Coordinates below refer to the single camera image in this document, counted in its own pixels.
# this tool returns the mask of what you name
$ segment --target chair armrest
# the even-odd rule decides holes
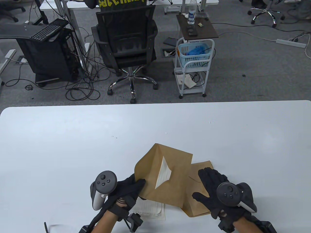
[[[158,27],[156,26],[156,22],[152,20],[152,29],[153,33],[148,36],[148,38],[154,38],[158,34]]]
[[[98,43],[98,44],[108,44],[107,42],[100,41],[97,27],[91,27],[91,30],[92,30],[93,38],[94,38],[96,43]]]

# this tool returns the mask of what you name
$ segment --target dark wooden tabletop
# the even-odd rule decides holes
[[[195,18],[194,26],[197,30],[197,36],[188,36],[187,27],[188,19],[185,18],[183,15],[176,15],[179,27],[183,34],[185,40],[200,40],[200,39],[212,39],[218,38],[217,32],[215,31],[213,25],[211,24],[210,20],[205,20],[204,18]]]

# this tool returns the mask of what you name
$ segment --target power strip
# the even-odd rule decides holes
[[[303,43],[298,43],[298,42],[289,41],[289,40],[280,40],[280,39],[277,39],[276,43],[295,46],[295,47],[299,47],[299,48],[305,48],[307,46],[306,44],[303,44]]]

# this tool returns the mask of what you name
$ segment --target chrome chair base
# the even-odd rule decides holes
[[[144,75],[140,75],[140,76],[136,75],[136,73],[143,67],[144,66],[139,66],[134,71],[133,71],[132,67],[129,67],[128,68],[128,72],[125,71],[124,69],[120,69],[120,71],[125,73],[126,76],[123,77],[123,78],[120,78],[117,81],[115,81],[112,84],[110,84],[110,86],[108,87],[107,94],[108,95],[112,95],[113,94],[112,87],[114,85],[116,85],[117,83],[122,82],[122,81],[127,80],[127,79],[130,81],[130,89],[131,89],[131,97],[132,97],[130,103],[136,103],[135,89],[134,89],[134,80],[135,79],[149,81],[149,82],[153,83],[153,89],[157,90],[158,89],[158,84],[157,84],[157,82],[153,78],[150,78],[150,77],[144,76]]]
[[[273,12],[275,12],[275,13],[277,13],[277,14],[281,14],[282,12],[271,10],[272,4],[273,4],[273,0],[270,0],[270,1],[269,1],[269,4],[268,4],[268,6],[267,6],[267,8],[265,8],[265,9],[263,9],[263,8],[257,8],[257,7],[251,8],[251,9],[247,12],[248,15],[251,15],[251,14],[252,14],[252,10],[261,11],[260,13],[258,13],[257,15],[254,16],[254,18],[253,18],[252,21],[251,21],[251,24],[255,24],[255,20],[256,20],[259,16],[261,16],[261,15],[267,13],[267,14],[270,15],[270,17],[272,18],[272,21],[273,21],[272,27],[275,28],[275,27],[276,27],[276,18],[275,18],[275,16],[274,16]],[[281,20],[284,20],[284,19],[285,19],[285,16],[282,15],[282,16],[281,16]]]

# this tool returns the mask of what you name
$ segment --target office chair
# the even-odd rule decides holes
[[[279,4],[281,1],[282,1],[282,0],[278,0],[278,1],[275,3],[275,5],[276,5],[276,4]],[[271,10],[272,4],[273,4],[273,0],[269,0],[269,4],[267,5],[266,8],[259,8],[259,7],[253,7],[253,8],[251,8],[251,9],[247,12],[248,15],[251,15],[251,14],[252,14],[252,10],[259,10],[259,11],[261,11],[259,14],[257,14],[257,15],[254,16],[254,18],[253,18],[252,21],[251,21],[251,24],[255,24],[255,20],[256,20],[259,16],[261,16],[262,14],[268,13],[268,14],[271,16],[272,20],[273,20],[273,25],[272,25],[272,27],[275,28],[275,27],[276,27],[276,18],[275,18],[275,16],[274,16],[273,12],[276,12],[276,13],[278,13],[278,14],[281,14],[281,12],[280,12],[280,11]],[[281,19],[281,20],[284,20],[284,19],[285,19],[285,16],[282,15],[280,19]]]
[[[158,84],[153,78],[138,76],[137,72],[156,59],[154,40],[158,33],[152,19],[155,5],[125,10],[96,12],[98,25],[92,27],[93,37],[104,64],[113,68],[117,76],[126,76],[111,83],[107,94],[112,95],[112,87],[123,80],[130,81],[131,101],[136,103],[134,80],[140,79]]]
[[[16,18],[11,12],[12,10],[21,9],[22,12],[25,12],[25,8],[21,6],[15,6],[16,3],[12,3],[12,6],[6,3],[0,3],[0,15],[9,16],[14,20],[14,22],[18,22],[18,18]]]

